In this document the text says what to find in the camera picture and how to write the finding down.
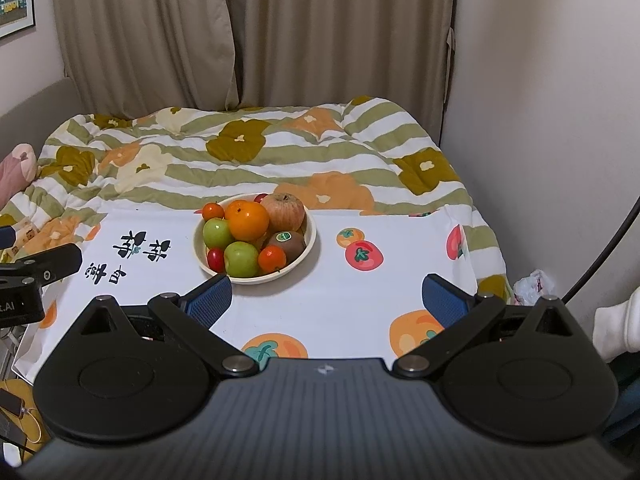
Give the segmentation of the white plastic bag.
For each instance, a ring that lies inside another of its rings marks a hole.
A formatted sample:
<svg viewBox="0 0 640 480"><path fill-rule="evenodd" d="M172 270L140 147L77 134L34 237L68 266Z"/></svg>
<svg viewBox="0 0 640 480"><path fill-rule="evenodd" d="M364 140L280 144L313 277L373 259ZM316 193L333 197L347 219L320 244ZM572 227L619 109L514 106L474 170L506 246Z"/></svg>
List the white plastic bag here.
<svg viewBox="0 0 640 480"><path fill-rule="evenodd" d="M513 285L514 302L520 306L533 306L543 296L555 295L555 284L544 271L535 270Z"/></svg>

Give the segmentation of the grey bed headboard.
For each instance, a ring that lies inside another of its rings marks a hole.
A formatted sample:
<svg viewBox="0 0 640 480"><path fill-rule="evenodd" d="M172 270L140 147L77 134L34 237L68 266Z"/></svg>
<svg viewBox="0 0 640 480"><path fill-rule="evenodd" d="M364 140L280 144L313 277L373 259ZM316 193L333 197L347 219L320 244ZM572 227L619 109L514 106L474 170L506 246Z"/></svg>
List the grey bed headboard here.
<svg viewBox="0 0 640 480"><path fill-rule="evenodd" d="M56 128L81 114L85 109L70 78L50 84L1 116L1 158L22 143L29 144L39 155Z"/></svg>

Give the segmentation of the cream oval fruit bowl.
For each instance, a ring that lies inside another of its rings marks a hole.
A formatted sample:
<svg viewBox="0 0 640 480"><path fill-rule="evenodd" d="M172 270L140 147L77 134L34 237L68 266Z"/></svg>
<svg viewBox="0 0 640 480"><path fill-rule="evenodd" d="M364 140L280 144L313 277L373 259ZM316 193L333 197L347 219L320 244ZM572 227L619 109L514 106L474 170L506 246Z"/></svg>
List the cream oval fruit bowl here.
<svg viewBox="0 0 640 480"><path fill-rule="evenodd" d="M295 195L244 194L204 206L193 251L205 273L237 285L259 285L293 271L310 255L316 238L316 222Z"/></svg>

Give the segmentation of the green apple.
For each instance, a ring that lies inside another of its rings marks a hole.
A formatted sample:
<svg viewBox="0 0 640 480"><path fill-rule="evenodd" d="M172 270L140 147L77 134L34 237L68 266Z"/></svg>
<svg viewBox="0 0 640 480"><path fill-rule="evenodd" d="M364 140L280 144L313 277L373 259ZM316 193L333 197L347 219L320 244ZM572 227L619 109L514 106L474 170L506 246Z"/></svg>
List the green apple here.
<svg viewBox="0 0 640 480"><path fill-rule="evenodd" d="M254 278L259 271L257 249L247 242L231 243L224 250L224 268L232 278Z"/></svg>
<svg viewBox="0 0 640 480"><path fill-rule="evenodd" d="M229 223L224 218L211 218L204 223L203 240L207 248L224 249L234 242Z"/></svg>

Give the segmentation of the small printed box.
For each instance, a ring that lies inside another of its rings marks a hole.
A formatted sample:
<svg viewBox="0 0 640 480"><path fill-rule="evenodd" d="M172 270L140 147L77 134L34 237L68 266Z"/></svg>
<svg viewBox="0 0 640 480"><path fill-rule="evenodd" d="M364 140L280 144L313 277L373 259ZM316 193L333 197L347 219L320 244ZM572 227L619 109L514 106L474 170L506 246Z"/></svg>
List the small printed box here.
<svg viewBox="0 0 640 480"><path fill-rule="evenodd" d="M11 249L11 254L16 256L20 250L32 240L39 232L38 228L30 222L16 224L14 226L15 243Z"/></svg>

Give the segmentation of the white sock foot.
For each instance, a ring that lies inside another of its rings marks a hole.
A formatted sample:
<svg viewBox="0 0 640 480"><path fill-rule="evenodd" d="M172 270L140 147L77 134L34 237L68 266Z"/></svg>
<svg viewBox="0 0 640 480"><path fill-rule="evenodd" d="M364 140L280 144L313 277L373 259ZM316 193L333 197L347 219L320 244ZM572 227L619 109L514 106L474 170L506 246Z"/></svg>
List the white sock foot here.
<svg viewBox="0 0 640 480"><path fill-rule="evenodd" d="M604 362L640 350L640 288L621 304L597 308L592 343Z"/></svg>

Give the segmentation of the striped floral quilt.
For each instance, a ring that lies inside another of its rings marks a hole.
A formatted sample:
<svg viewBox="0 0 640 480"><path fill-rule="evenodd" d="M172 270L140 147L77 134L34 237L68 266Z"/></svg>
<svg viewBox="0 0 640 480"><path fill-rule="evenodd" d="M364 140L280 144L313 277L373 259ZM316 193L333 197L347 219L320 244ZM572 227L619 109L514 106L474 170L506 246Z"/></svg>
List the striped floral quilt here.
<svg viewBox="0 0 640 480"><path fill-rule="evenodd" d="M74 116L44 142L34 182L9 199L1 221L29 230L16 248L24 256L91 240L115 208L194 211L271 192L360 214L451 207L480 290L512 295L497 237L445 154L406 110L370 96L237 112L166 107L133 120Z"/></svg>

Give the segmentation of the small red-orange mandarin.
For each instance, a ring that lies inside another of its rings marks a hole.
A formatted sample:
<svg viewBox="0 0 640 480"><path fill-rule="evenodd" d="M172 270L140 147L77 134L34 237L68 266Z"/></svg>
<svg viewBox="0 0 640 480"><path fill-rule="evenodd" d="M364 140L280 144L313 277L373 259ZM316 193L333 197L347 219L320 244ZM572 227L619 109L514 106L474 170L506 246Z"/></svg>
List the small red-orange mandarin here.
<svg viewBox="0 0 640 480"><path fill-rule="evenodd" d="M201 216L204 221L224 218L224 207L218 203L207 203L201 209Z"/></svg>

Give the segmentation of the large orange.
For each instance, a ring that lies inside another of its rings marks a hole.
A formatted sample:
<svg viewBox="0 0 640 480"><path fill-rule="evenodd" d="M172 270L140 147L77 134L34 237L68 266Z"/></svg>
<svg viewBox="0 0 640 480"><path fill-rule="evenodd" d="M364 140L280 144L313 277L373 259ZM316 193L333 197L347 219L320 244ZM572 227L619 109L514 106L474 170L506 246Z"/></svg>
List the large orange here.
<svg viewBox="0 0 640 480"><path fill-rule="evenodd" d="M254 242L268 231L268 212L260 203L234 200L226 207L224 216L232 236L241 242Z"/></svg>

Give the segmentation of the pink plush toy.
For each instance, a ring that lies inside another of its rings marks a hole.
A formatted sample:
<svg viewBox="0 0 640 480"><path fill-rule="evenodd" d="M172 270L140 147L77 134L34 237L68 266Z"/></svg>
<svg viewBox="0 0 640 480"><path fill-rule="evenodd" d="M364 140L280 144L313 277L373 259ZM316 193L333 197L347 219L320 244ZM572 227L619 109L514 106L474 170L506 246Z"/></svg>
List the pink plush toy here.
<svg viewBox="0 0 640 480"><path fill-rule="evenodd" d="M24 191L37 174L37 156L30 144L21 143L6 155L0 165L0 207Z"/></svg>

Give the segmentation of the brown kiwi with sticker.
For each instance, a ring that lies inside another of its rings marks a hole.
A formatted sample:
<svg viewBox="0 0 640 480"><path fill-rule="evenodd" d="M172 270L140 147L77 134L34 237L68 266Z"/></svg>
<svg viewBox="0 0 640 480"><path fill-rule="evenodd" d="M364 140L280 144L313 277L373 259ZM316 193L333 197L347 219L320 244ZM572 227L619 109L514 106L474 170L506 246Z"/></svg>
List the brown kiwi with sticker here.
<svg viewBox="0 0 640 480"><path fill-rule="evenodd" d="M295 231L274 233L268 240L267 245L282 249L288 263L295 261L306 249L306 242L303 235Z"/></svg>

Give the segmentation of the reddish brown apple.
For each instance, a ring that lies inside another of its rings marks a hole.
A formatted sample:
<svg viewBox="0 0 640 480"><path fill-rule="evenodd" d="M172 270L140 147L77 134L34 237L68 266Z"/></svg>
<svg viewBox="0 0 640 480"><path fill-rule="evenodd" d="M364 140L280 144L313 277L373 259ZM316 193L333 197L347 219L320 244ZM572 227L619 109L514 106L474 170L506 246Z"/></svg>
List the reddish brown apple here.
<svg viewBox="0 0 640 480"><path fill-rule="evenodd" d="M306 217L304 204L290 193L272 193L260 202L268 212L273 231L297 231Z"/></svg>

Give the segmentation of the beige curtain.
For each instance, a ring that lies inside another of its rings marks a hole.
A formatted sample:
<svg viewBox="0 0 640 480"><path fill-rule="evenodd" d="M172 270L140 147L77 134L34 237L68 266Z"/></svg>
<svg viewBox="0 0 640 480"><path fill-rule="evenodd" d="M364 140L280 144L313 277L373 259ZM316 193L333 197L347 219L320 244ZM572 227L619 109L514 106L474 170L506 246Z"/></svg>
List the beige curtain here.
<svg viewBox="0 0 640 480"><path fill-rule="evenodd" d="M389 99L442 130L454 0L53 0L90 112Z"/></svg>

